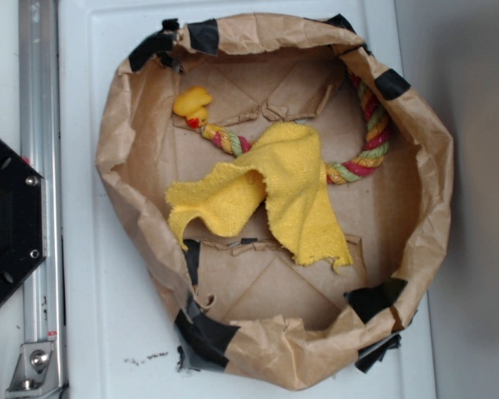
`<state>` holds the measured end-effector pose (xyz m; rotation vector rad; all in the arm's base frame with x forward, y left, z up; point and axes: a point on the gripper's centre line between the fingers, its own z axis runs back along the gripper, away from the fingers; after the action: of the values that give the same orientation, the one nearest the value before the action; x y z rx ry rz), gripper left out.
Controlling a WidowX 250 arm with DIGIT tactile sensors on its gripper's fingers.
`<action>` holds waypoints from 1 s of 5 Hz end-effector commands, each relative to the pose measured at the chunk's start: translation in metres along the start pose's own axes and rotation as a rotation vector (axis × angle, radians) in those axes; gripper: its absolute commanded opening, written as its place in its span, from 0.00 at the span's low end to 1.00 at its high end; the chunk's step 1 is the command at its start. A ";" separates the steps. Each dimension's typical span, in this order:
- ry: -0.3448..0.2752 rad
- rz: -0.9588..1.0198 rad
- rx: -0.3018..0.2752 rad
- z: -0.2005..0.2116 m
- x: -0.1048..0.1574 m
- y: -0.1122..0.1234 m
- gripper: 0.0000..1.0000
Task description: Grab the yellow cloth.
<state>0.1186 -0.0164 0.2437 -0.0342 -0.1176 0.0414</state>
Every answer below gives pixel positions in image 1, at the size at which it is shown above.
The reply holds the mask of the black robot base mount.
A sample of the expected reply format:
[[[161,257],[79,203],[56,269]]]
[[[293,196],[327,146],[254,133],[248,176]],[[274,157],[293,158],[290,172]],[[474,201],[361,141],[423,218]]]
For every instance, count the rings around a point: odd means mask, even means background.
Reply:
[[[46,258],[43,182],[44,178],[0,139],[0,307]]]

